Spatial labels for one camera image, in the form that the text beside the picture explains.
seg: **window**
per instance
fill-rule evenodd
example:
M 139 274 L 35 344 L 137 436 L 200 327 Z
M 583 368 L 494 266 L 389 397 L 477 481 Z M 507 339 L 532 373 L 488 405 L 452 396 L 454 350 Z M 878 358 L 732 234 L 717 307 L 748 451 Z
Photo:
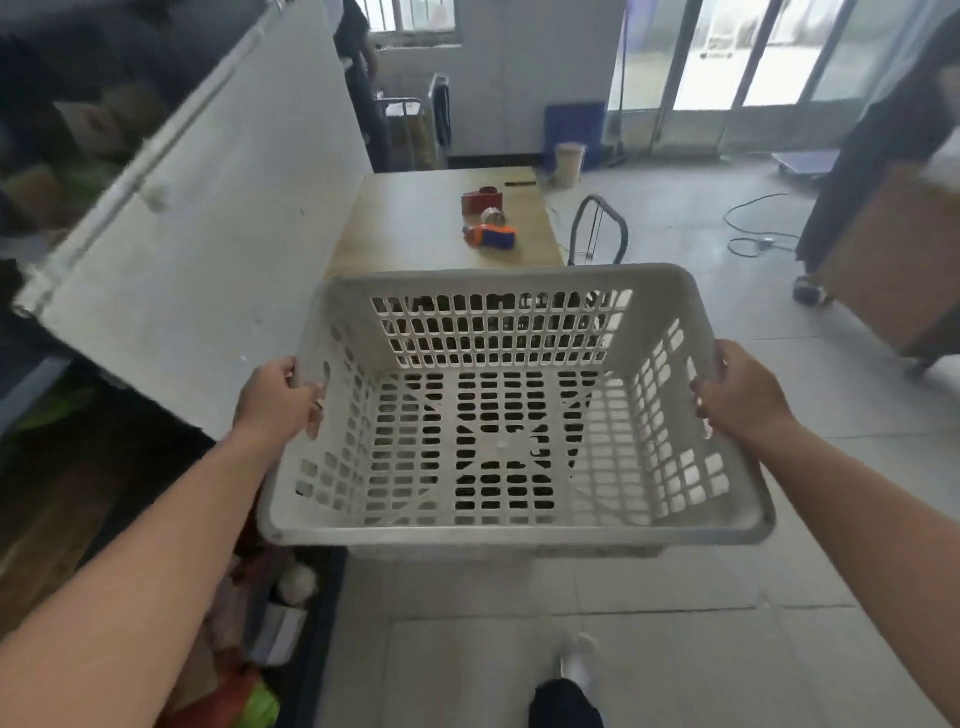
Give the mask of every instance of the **window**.
M 454 0 L 357 0 L 372 33 L 390 45 L 440 45 L 456 40 Z

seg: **caster wheel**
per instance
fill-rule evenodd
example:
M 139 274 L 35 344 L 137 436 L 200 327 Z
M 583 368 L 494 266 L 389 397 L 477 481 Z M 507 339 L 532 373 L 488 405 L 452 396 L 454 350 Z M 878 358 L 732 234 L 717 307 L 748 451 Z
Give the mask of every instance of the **caster wheel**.
M 806 276 L 800 276 L 793 283 L 793 300 L 800 305 L 814 308 L 820 304 L 822 293 L 820 287 L 815 285 Z
M 940 360 L 939 356 L 934 356 L 928 359 L 917 359 L 913 364 L 904 373 L 906 378 L 911 381 L 920 381 L 924 378 L 924 375 L 930 371 L 930 368 L 933 367 Z

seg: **black metal handle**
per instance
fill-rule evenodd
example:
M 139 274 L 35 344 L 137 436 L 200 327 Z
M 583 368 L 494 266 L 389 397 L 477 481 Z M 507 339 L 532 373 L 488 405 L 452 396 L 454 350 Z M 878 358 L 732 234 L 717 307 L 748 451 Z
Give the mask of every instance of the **black metal handle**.
M 587 205 L 591 202 L 595 202 L 600 209 L 610 215 L 613 221 L 620 226 L 620 250 L 616 252 L 616 258 L 613 259 L 613 265 L 619 265 L 623 260 L 623 256 L 627 254 L 627 242 L 630 237 L 630 232 L 627 228 L 627 221 L 623 219 L 619 212 L 610 206 L 610 203 L 600 197 L 600 195 L 587 195 L 580 203 L 577 216 L 573 218 L 573 229 L 570 231 L 570 258 L 566 264 L 574 265 L 573 257 L 577 252 L 577 230 L 580 228 L 580 221 L 584 217 Z

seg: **white plastic basket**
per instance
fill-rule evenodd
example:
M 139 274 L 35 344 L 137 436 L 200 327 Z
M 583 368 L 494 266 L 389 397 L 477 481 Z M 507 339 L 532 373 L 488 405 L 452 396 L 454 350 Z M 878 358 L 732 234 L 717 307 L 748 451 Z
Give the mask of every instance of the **white plastic basket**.
M 672 265 L 327 281 L 297 364 L 327 382 L 324 426 L 287 447 L 261 530 L 571 554 L 757 543 L 774 525 L 759 468 L 688 388 L 714 357 Z

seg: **forearm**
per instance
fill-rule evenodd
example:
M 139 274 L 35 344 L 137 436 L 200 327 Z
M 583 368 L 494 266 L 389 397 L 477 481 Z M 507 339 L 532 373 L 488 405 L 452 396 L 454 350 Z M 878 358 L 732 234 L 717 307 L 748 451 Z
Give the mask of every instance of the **forearm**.
M 754 450 L 918 684 L 960 725 L 960 524 L 800 425 Z
M 380 61 L 376 57 L 376 46 L 373 44 L 373 38 L 369 33 L 364 36 L 363 42 L 360 44 L 360 53 L 363 54 L 364 61 L 367 62 L 368 73 L 372 81 L 380 71 Z
M 244 446 L 214 448 L 0 645 L 5 721 L 154 724 L 270 465 Z

